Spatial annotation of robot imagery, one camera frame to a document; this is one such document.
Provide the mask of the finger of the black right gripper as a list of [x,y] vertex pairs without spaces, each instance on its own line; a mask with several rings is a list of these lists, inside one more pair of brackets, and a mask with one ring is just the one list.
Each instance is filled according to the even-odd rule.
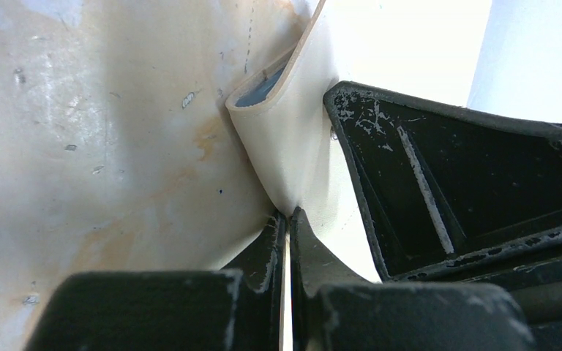
[[562,350],[562,244],[478,266],[452,282],[496,284],[522,309],[538,350]]
[[562,245],[562,124],[342,81],[323,97],[384,280]]

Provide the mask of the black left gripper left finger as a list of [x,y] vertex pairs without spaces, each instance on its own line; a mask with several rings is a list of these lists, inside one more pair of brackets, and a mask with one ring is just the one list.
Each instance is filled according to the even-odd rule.
[[90,271],[65,279],[28,350],[277,350],[286,219],[215,271]]

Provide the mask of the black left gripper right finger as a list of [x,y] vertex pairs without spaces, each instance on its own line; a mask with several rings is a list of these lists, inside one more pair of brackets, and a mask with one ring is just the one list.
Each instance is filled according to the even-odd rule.
[[290,222],[295,350],[534,350],[520,307],[494,284],[372,283]]

